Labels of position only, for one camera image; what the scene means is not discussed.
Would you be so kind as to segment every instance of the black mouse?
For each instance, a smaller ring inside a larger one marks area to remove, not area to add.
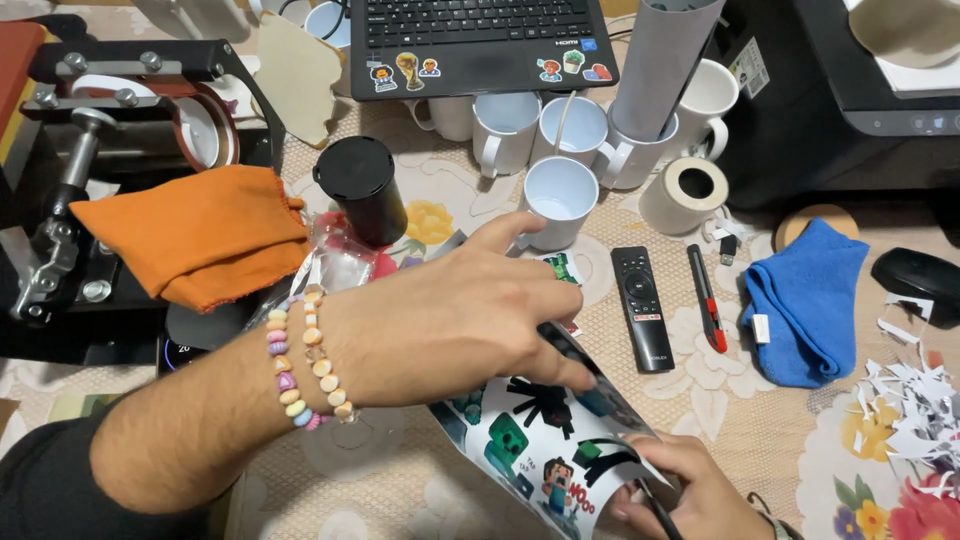
[[[932,300],[931,325],[949,330],[960,324],[960,266],[926,253],[894,248],[876,260],[870,275],[894,294]]]

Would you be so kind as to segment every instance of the pen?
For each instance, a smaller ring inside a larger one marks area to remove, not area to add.
[[[663,527],[663,532],[666,532],[667,540],[684,540],[680,535],[680,532],[677,530],[677,526],[673,523],[673,518],[670,517],[670,513],[666,511],[666,508],[660,504],[660,501],[654,497],[652,491],[650,491],[650,485],[647,484],[647,479],[643,476],[636,479],[636,483],[640,484],[640,489],[643,490],[643,494],[647,496],[647,501],[650,502],[650,508],[653,510],[654,515],[657,516],[657,521],[660,523],[660,526]]]
[[[700,302],[700,316],[704,320],[704,335],[710,347],[717,353],[727,351],[727,336],[723,333],[720,324],[720,311],[717,310],[716,300],[713,298],[713,289],[710,288],[707,267],[704,265],[704,256],[700,253],[700,246],[693,244],[686,248],[690,257],[690,270],[693,271],[693,283],[697,287],[697,300]]]

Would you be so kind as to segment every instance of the beaded bracelet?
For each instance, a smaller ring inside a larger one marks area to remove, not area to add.
[[[302,300],[302,295],[290,297],[267,314],[267,352],[273,358],[276,389],[280,392],[280,404],[284,406],[284,412],[293,419],[294,426],[312,431],[333,417],[314,412],[306,406],[306,402],[300,398],[297,382],[291,373],[293,366],[286,357],[290,350],[286,332],[287,310],[297,300]]]
[[[358,410],[347,400],[347,391],[340,388],[340,378],[333,374],[333,364],[326,357],[326,349],[321,343],[324,335],[317,328],[317,308],[326,291],[319,285],[308,285],[303,297],[303,313],[306,318],[306,331],[303,342],[307,345],[307,361],[312,365],[313,374],[320,379],[320,389],[326,392],[326,402],[333,406],[333,414],[344,424],[357,421]]]

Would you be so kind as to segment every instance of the laptop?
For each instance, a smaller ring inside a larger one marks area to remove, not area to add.
[[[612,86],[598,0],[353,0],[357,101]]]

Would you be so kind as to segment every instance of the human hand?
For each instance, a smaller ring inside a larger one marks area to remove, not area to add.
[[[591,389],[593,374],[537,334],[540,323],[572,320],[580,288],[545,262],[503,255],[545,223],[497,217],[441,258],[324,298],[324,346],[350,401],[425,404],[510,376]]]
[[[658,470],[680,477],[684,492],[670,512],[684,540],[773,540],[773,526],[736,492],[696,437],[659,433],[625,437],[636,452]],[[611,501],[611,515],[656,540],[667,540],[663,527],[645,504],[632,503],[633,487],[620,488]]]

